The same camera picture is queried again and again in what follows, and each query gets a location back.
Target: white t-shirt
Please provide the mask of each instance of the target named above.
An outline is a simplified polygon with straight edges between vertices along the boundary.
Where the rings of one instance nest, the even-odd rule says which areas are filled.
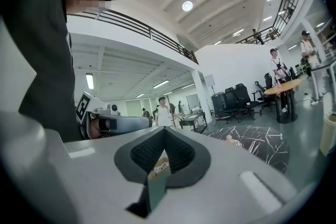
[[[307,41],[302,40],[300,44],[301,44],[301,53],[311,52],[314,50],[309,40]],[[317,58],[317,55],[311,55],[308,57],[308,63],[320,63],[319,58]]]
[[[282,69],[278,70],[278,66],[277,66],[278,63],[281,63],[281,60],[278,57],[276,59],[271,58],[271,69],[273,70],[273,72],[274,70],[277,70],[280,74],[285,74]],[[276,80],[281,78],[281,76],[279,76],[275,72],[274,72],[274,75],[275,75]]]
[[[158,124],[159,126],[171,126],[172,121],[171,121],[171,114],[169,112],[168,107],[161,107],[160,105],[158,106]]]

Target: beige trash bin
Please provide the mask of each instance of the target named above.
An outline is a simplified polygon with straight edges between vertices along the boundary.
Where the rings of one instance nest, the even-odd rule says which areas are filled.
[[[329,150],[336,144],[336,112],[331,112],[325,115],[323,121],[320,151],[324,156],[327,156]]]

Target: desk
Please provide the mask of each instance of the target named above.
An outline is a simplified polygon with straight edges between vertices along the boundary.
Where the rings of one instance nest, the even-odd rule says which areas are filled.
[[[319,99],[317,84],[316,84],[316,78],[315,73],[323,70],[330,69],[330,75],[332,80],[332,87],[334,90],[334,101],[336,102],[336,85],[335,85],[335,73],[334,73],[334,65],[336,64],[336,57],[330,57],[324,62],[320,63],[318,66],[316,66],[314,69],[311,69],[311,76],[313,77],[314,82],[314,89],[315,89],[315,99]]]
[[[205,124],[204,125],[199,125],[196,128],[195,122],[198,121],[199,117],[200,117],[199,115],[190,115],[187,118],[185,118],[185,121],[181,120],[180,121],[181,128],[183,129],[183,126],[192,126],[192,127],[194,127],[194,132],[201,134],[204,131],[204,129],[206,128],[207,123],[206,123],[205,113],[203,112],[202,117],[203,117],[203,121],[205,122]]]
[[[289,145],[277,130],[263,126],[238,125],[218,129],[207,136],[226,140],[228,134],[269,166],[282,173],[286,171],[289,163]]]
[[[286,93],[286,99],[287,99],[287,105],[288,105],[287,114],[283,114],[280,116],[279,103],[278,103],[278,100],[275,99],[275,106],[277,109],[277,121],[279,123],[290,123],[292,121],[295,121],[298,118],[298,116],[295,114],[293,88],[295,88],[301,82],[302,82],[301,79],[294,79],[291,81],[287,81],[284,84],[281,84],[281,88],[273,87],[264,92],[264,94],[266,95],[272,95],[272,94],[277,94],[281,92]]]

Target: black metal railing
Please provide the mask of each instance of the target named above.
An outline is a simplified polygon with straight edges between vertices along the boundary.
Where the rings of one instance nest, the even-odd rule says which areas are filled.
[[[160,31],[123,13],[116,12],[110,9],[104,9],[101,11],[88,10],[85,12],[68,15],[100,20],[102,22],[113,24],[128,29],[132,32],[136,32],[139,35],[143,35],[158,43],[161,43],[162,45],[165,45],[166,47],[176,51],[179,54],[182,54],[184,57],[198,64],[193,51],[188,51],[182,45],[180,45],[170,37],[166,36],[165,34],[161,33]]]
[[[237,43],[265,44],[279,37],[291,19],[299,0],[281,0],[273,26],[254,33]]]
[[[237,43],[264,45],[265,43],[270,42],[277,37],[279,37],[279,35],[276,29],[273,26],[270,26],[262,31],[255,32],[253,35],[250,35],[249,37],[244,38]]]

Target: gray floor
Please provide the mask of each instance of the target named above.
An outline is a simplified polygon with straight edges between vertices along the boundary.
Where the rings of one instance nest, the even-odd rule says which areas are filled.
[[[276,121],[275,106],[272,106],[272,112],[269,108],[264,108],[262,116],[255,114],[255,120],[249,116],[238,123],[231,121],[226,124],[225,120],[217,122],[215,120],[208,125],[203,134],[213,132],[232,125],[262,125],[279,130],[284,139],[290,146],[290,159],[285,176],[293,183],[297,190],[311,182],[318,182],[329,163],[329,156],[324,157],[319,151],[321,133],[323,128],[323,103],[319,102],[315,106],[310,105],[310,96],[312,96],[312,81],[307,76],[302,77],[303,82],[295,88],[295,109],[298,119],[289,124],[279,124]],[[326,80],[327,89],[330,89],[329,82]]]

